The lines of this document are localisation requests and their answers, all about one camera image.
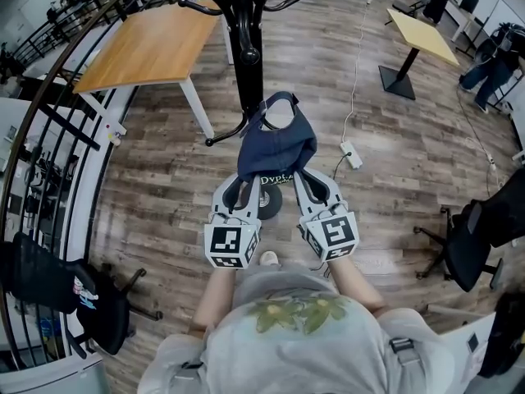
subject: chair wheel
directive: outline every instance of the chair wheel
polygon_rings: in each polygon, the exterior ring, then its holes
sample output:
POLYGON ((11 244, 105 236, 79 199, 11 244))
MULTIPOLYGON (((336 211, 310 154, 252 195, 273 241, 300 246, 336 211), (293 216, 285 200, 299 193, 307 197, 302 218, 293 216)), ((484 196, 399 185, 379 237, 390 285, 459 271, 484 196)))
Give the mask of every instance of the chair wheel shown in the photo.
POLYGON ((102 263, 100 271, 105 274, 109 274, 113 268, 113 265, 110 263, 102 263))

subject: jeans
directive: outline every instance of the jeans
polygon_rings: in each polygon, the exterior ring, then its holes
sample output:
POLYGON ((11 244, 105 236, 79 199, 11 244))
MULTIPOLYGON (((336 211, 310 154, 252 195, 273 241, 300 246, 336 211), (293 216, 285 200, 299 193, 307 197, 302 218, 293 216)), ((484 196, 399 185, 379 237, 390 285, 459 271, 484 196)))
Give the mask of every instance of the jeans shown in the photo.
POLYGON ((489 100, 489 97, 500 86, 507 83, 513 73, 503 61, 496 58, 474 67, 463 77, 460 83, 465 89, 470 90, 486 78, 485 83, 479 89, 474 99, 480 107, 486 108, 486 102, 489 100))

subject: black table base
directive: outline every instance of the black table base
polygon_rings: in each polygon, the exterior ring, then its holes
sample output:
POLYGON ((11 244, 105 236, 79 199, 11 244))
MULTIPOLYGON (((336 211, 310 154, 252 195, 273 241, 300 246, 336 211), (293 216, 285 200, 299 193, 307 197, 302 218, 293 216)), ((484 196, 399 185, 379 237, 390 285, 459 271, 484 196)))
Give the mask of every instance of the black table base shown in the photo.
POLYGON ((409 56, 404 61, 404 64, 399 71, 390 69, 389 67, 379 66, 379 73, 381 74, 383 88, 386 90, 386 92, 404 96, 405 98, 412 100, 416 99, 416 95, 414 94, 412 88, 412 82, 410 82, 407 72, 409 71, 410 66, 412 66, 412 63, 416 59, 418 53, 418 49, 412 48, 409 56))

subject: desk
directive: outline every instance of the desk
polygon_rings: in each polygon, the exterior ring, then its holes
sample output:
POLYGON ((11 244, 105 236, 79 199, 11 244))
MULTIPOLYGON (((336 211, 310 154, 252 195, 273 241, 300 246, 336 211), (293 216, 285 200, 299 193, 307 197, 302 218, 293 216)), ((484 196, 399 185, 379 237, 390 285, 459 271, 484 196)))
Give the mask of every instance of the desk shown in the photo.
POLYGON ((463 393, 474 377, 473 375, 470 375, 472 378, 467 378, 467 375, 465 375, 465 369, 468 366, 472 355, 468 349, 468 340, 473 334, 476 334, 476 338, 479 343, 478 348, 482 349, 483 345, 488 342, 491 335, 495 313, 483 316, 480 314, 462 311, 461 309, 446 308, 432 304, 428 305, 428 311, 438 314, 456 315, 465 318, 466 320, 472 321, 471 323, 468 323, 467 325, 464 325, 460 328, 456 328, 451 332, 440 334, 440 338, 447 345, 450 352, 452 352, 455 360, 454 379, 452 380, 452 383, 450 384, 446 394, 463 393))
MULTIPOLYGON (((203 0, 204 6, 218 8, 203 0)), ((74 93, 103 117, 105 109, 91 92, 119 87, 176 82, 182 88, 204 134, 212 138, 206 116, 189 74, 218 18, 176 5, 135 13, 121 25, 88 66, 74 93)), ((116 125, 121 134, 121 126, 116 125)))
POLYGON ((387 11, 399 28, 404 40, 412 49, 401 70, 397 71, 389 67, 379 66, 383 88, 386 92, 415 100, 416 96, 407 73, 420 50, 432 54, 452 66, 459 66, 459 63, 434 26, 392 9, 387 9, 387 11))
POLYGON ((449 0, 446 3, 445 9, 452 19, 458 22, 458 29, 454 32, 454 35, 452 35, 451 39, 452 42, 455 42, 461 33, 464 32, 476 20, 476 17, 473 13, 469 13, 468 11, 459 8, 458 4, 454 0, 449 0))

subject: wooden floor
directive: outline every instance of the wooden floor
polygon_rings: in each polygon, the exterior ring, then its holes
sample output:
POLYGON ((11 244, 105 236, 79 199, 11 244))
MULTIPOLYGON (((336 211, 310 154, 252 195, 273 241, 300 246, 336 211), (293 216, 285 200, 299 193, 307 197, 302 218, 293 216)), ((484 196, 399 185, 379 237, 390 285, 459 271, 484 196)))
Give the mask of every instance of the wooden floor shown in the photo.
MULTIPOLYGON (((304 0, 264 15, 265 95, 295 92, 319 143, 309 166, 328 175, 341 156, 364 3, 304 0)), ((460 209, 472 198, 485 199, 487 161, 471 140, 473 131, 456 95, 459 75, 468 67, 466 58, 460 59, 459 69, 420 53, 409 72, 417 100, 383 91, 377 66, 399 68, 409 53, 395 25, 384 26, 390 5, 391 0, 374 0, 363 28, 354 115, 347 129, 363 166, 351 171, 344 162, 336 178, 358 218, 361 244, 354 259, 393 306, 422 309, 439 302, 487 312, 501 293, 490 292, 489 276, 468 294, 441 275, 415 278, 414 272, 427 266, 438 247, 425 236, 415 236, 413 226, 443 232, 441 204, 460 209)), ((454 25, 444 19, 440 30, 450 37, 454 25)), ((239 100, 219 27, 192 78, 215 130, 233 128, 240 120, 239 100)), ((499 178, 505 179, 517 167, 510 160, 518 146, 509 120, 474 109, 472 95, 460 97, 495 159, 499 178)), ((241 140, 206 147, 178 85, 140 89, 125 127, 128 134, 113 151, 98 200, 90 259, 115 264, 122 281, 137 268, 146 268, 147 276, 130 299, 164 313, 159 323, 132 315, 136 336, 118 355, 106 358, 114 392, 131 393, 161 340, 187 328, 212 271, 203 255, 203 225, 213 191, 236 169, 241 140)), ((293 187, 281 189, 283 209, 263 224, 258 252, 272 249, 282 259, 316 268, 312 250, 295 228, 299 210, 293 187)), ((496 190, 492 174, 488 190, 496 190)), ((493 263, 501 257, 506 264, 504 287, 517 285, 525 269, 523 246, 492 251, 493 263)))

